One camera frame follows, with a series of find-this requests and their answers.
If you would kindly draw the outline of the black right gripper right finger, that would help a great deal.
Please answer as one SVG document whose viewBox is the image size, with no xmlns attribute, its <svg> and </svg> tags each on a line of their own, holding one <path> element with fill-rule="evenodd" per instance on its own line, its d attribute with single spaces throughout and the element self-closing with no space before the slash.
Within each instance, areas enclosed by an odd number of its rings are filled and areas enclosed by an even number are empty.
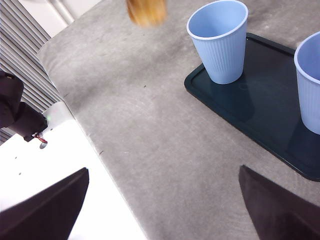
<svg viewBox="0 0 320 240">
<path fill-rule="evenodd" d="M 244 204 L 261 240 L 318 240 L 320 207 L 241 165 Z"/>
</svg>

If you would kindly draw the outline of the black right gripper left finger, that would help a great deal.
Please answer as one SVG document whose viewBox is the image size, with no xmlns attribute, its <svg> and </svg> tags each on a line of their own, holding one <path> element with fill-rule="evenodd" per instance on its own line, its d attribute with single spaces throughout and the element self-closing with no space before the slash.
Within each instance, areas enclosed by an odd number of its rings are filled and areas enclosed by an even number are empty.
<svg viewBox="0 0 320 240">
<path fill-rule="evenodd" d="M 2 240 L 66 240 L 82 209 L 89 170 L 79 169 L 0 214 Z"/>
</svg>

